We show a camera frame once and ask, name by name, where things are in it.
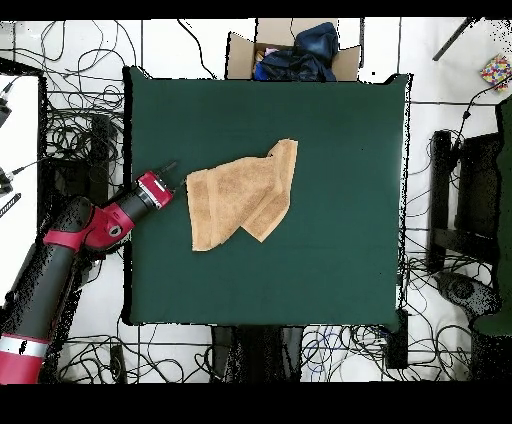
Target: floor tile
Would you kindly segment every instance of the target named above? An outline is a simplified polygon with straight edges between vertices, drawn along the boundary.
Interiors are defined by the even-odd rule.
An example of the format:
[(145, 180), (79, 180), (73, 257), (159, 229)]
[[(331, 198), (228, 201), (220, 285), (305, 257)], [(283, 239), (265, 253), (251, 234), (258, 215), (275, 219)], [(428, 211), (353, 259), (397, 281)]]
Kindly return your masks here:
[(211, 343), (211, 329), (206, 325), (146, 324), (140, 326), (140, 340), (146, 343), (208, 344)]
[[(98, 275), (98, 271), (99, 267), (91, 271), (91, 280)], [(116, 324), (124, 302), (122, 275), (121, 258), (117, 254), (107, 256), (98, 279), (86, 284), (82, 289), (70, 337), (116, 334)]]
[[(480, 70), (500, 52), (510, 56), (511, 33), (499, 31), (496, 23), (481, 20), (467, 28), (439, 61), (434, 62), (433, 56), (464, 19), (402, 19), (400, 72), (414, 74), (412, 100), (468, 103), (473, 95), (489, 87)], [(476, 101), (496, 104), (509, 95), (510, 89), (501, 94), (490, 90)]]
[[(194, 371), (193, 375), (186, 381), (187, 383), (207, 383), (209, 381), (210, 376), (203, 370), (201, 370), (195, 362), (194, 357), (197, 359), (198, 363), (204, 368), (204, 359), (201, 355), (204, 355), (206, 348), (204, 347), (194, 347), (194, 346), (184, 346), (184, 347), (175, 347), (175, 346), (162, 346), (162, 345), (151, 345), (150, 352), (148, 355), (148, 346), (141, 346), (141, 354), (148, 358), (148, 361), (153, 364), (156, 364), (160, 373), (170, 382), (181, 382), (183, 380), (183, 375), (185, 379), (191, 375)], [(126, 369), (133, 370), (136, 372), (138, 366), (138, 355), (132, 352), (124, 351), (125, 361), (126, 361)], [(142, 357), (140, 359), (140, 383), (164, 383), (165, 380), (162, 378), (158, 371), (156, 371), (153, 367), (151, 367), (147, 361), (145, 361)], [(135, 382), (137, 379), (135, 377), (130, 377), (130, 382)]]
[(0, 57), (3, 59), (13, 60), (13, 54), (10, 51), (13, 48), (13, 28), (12, 23), (0, 22)]
[[(188, 19), (183, 24), (201, 45), (204, 65), (223, 79), (229, 31), (254, 40), (254, 19)], [(211, 78), (193, 37), (176, 19), (144, 21), (143, 67), (154, 78)]]
[(365, 18), (360, 81), (383, 83), (397, 72), (399, 22), (400, 18)]
[[(45, 65), (55, 71), (48, 75), (49, 90), (102, 92), (113, 85), (122, 91), (123, 64), (134, 65), (140, 60), (140, 21), (118, 22), (124, 29), (114, 21), (58, 21), (53, 25), (49, 21), (20, 22), (16, 25), (16, 46), (28, 51), (20, 50), (17, 60), (42, 67), (38, 54), (42, 54), (44, 42), (49, 58)], [(86, 70), (96, 59), (97, 64)], [(77, 76), (79, 64), (81, 71)]]

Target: green tabletop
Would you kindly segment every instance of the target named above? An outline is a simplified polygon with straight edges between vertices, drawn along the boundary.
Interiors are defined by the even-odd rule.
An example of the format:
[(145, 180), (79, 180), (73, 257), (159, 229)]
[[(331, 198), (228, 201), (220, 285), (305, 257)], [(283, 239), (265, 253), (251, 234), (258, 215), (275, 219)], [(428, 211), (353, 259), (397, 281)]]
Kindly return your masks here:
[(387, 84), (161, 80), (130, 68), (134, 176), (167, 179), (299, 142), (290, 209), (259, 243), (193, 252), (186, 192), (132, 233), (133, 323), (395, 320), (407, 75)]
[(500, 257), (493, 269), (502, 305), (495, 315), (475, 320), (474, 328), (491, 336), (512, 336), (512, 99), (496, 106), (498, 131), (503, 147), (497, 165), (500, 181), (498, 246)]

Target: black border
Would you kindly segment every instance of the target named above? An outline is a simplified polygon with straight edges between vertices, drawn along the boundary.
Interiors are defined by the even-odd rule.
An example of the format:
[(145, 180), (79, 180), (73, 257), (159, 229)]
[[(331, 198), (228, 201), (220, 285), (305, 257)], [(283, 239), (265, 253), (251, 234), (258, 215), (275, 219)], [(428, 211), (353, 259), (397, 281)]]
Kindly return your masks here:
[[(44, 77), (44, 72), (41, 69), (34, 68), (29, 65), (25, 65), (23, 63), (14, 62), (9, 59), (0, 58), (0, 74), (3, 75), (16, 75), (16, 76), (37, 76), (38, 78), (38, 100), (39, 100), (39, 122), (37, 128), (37, 160), (41, 160), (46, 153), (47, 148), (47, 140), (46, 134), (48, 130), (48, 116), (46, 111), (48, 110), (48, 97), (47, 91), (48, 86), (46, 83), (46, 78)], [(39, 187), (42, 187), (44, 184), (43, 176), (41, 172), (41, 166), (36, 164), (37, 166), (37, 233), (39, 234), (43, 220), (43, 203), (44, 199), (42, 196), (42, 190), (39, 190)]]
[[(123, 157), (124, 157), (124, 163), (123, 163), (123, 190), (130, 190), (132, 186), (132, 115), (133, 115), (133, 82), (130, 74), (130, 70), (132, 68), (137, 68), (146, 79), (155, 79), (155, 80), (171, 80), (172, 78), (153, 78), (147, 71), (145, 71), (141, 66), (124, 66), (122, 73), (123, 73), (123, 82), (124, 82), (124, 117), (123, 117)], [(396, 78), (407, 76), (408, 81), (405, 87), (405, 101), (404, 101), (404, 129), (406, 132), (406, 136), (403, 137), (403, 143), (405, 145), (405, 156), (404, 159), (404, 170), (403, 174), (400, 178), (400, 181), (404, 181), (403, 185), (401, 184), (401, 192), (399, 193), (399, 196), (401, 197), (401, 204), (399, 205), (399, 221), (400, 221), (400, 227), (398, 228), (398, 254), (397, 254), (397, 273), (401, 275), (405, 275), (405, 268), (406, 268), (406, 261), (405, 261), (405, 233), (406, 233), (406, 226), (405, 226), (405, 218), (406, 218), (406, 205), (407, 205), (407, 172), (408, 172), (408, 164), (409, 164), (409, 144), (410, 144), (410, 116), (411, 116), (411, 88), (412, 88), (412, 80), (413, 75), (412, 74), (399, 74), (394, 73), (389, 76), (389, 78), (382, 82), (382, 83), (367, 83), (359, 80), (359, 77), (357, 81), (339, 81), (338, 83), (344, 83), (344, 84), (374, 84), (374, 85), (389, 85), (391, 84)], [(255, 83), (268, 83), (269, 81), (254, 81)], [(137, 325), (144, 325), (144, 324), (155, 324), (155, 323), (138, 323), (134, 324), (130, 321), (130, 314), (131, 314), (131, 308), (132, 308), (132, 265), (133, 265), (133, 246), (131, 239), (125, 242), (124, 244), (124, 250), (123, 250), (123, 262), (124, 262), (124, 302), (123, 302), (123, 308), (121, 311), (121, 319), (124, 324), (130, 325), (130, 326), (137, 326)], [(174, 323), (174, 324), (181, 324), (181, 325), (190, 325), (190, 323)], [(194, 323), (198, 325), (209, 325), (209, 324), (201, 324), (201, 323)], [(390, 331), (396, 331), (398, 330), (398, 320), (393, 323), (368, 323), (367, 325), (385, 325), (389, 327)], [(298, 326), (297, 324), (288, 324), (286, 326)]]

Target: towel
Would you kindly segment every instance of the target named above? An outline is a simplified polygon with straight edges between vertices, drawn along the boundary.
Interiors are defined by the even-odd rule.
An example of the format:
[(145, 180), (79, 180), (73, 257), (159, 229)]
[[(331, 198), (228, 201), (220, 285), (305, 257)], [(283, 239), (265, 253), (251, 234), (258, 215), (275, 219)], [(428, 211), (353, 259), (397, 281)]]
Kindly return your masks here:
[(192, 250), (207, 251), (243, 227), (260, 242), (290, 206), (297, 142), (281, 140), (266, 158), (247, 157), (187, 176)]
[(283, 220), (290, 207), (297, 142), (281, 140), (268, 153), (275, 159), (275, 184), (242, 225), (255, 239), (263, 242)]

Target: wire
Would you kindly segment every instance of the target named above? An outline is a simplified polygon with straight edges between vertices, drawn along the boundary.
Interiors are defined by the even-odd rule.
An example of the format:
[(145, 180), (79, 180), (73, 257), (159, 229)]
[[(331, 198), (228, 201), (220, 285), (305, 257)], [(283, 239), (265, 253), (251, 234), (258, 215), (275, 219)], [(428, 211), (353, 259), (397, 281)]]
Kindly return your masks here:
[(190, 36), (191, 36), (191, 37), (195, 40), (195, 42), (197, 43), (197, 47), (199, 48), (199, 60), (201, 61), (201, 66), (203, 67), (203, 69), (204, 69), (206, 72), (208, 72), (208, 73), (211, 75), (211, 77), (212, 77), (213, 79), (217, 79), (217, 77), (212, 73), (212, 71), (210, 71), (210, 70), (209, 70), (209, 69), (204, 65), (204, 62), (203, 62), (203, 50), (201, 49), (201, 43), (199, 43), (199, 40), (197, 39), (197, 37), (196, 37), (194, 34), (192, 34), (192, 32), (191, 32), (191, 31), (190, 31), (190, 30), (189, 30), (185, 25), (183, 25), (183, 23), (181, 22), (181, 20), (180, 20), (180, 19), (177, 19), (177, 21), (178, 21), (178, 24), (179, 24), (179, 25), (180, 25), (180, 26), (181, 26), (185, 31), (187, 31), (187, 32), (190, 34)]
[(498, 81), (496, 84), (494, 85), (491, 85), (490, 87), (487, 87), (486, 89), (482, 90), (482, 91), (479, 91), (478, 93), (476, 93), (472, 98), (471, 100), (469, 101), (469, 104), (468, 104), (468, 107), (466, 108), (466, 110), (464, 111), (464, 114), (462, 115), (462, 123), (460, 124), (460, 129), (459, 129), (459, 136), (457, 137), (457, 139), (455, 140), (455, 143), (453, 145), (453, 148), (455, 150), (457, 150), (459, 148), (459, 145), (460, 145), (460, 135), (462, 134), (462, 130), (464, 128), (464, 123), (466, 122), (466, 120), (471, 116), (471, 114), (469, 113), (469, 109), (471, 108), (471, 106), (473, 106), (473, 103), (474, 101), (476, 100), (476, 98), (482, 94), (484, 94), (485, 92), (489, 91), (489, 90), (492, 90), (493, 88), (497, 88), (498, 86), (504, 84), (505, 82), (507, 82), (510, 78), (512, 78), (512, 74), (508, 75), (506, 78), (502, 79), (501, 81)]
[(10, 83), (8, 83), (8, 84), (4, 87), (4, 89), (0, 92), (0, 95), (1, 95), (1, 94), (7, 94), (7, 93), (11, 90), (11, 88), (12, 88), (13, 84), (14, 84), (14, 83), (19, 79), (19, 78), (21, 78), (21, 77), (22, 77), (22, 75), (19, 75), (19, 76), (17, 76), (16, 78), (14, 78)]

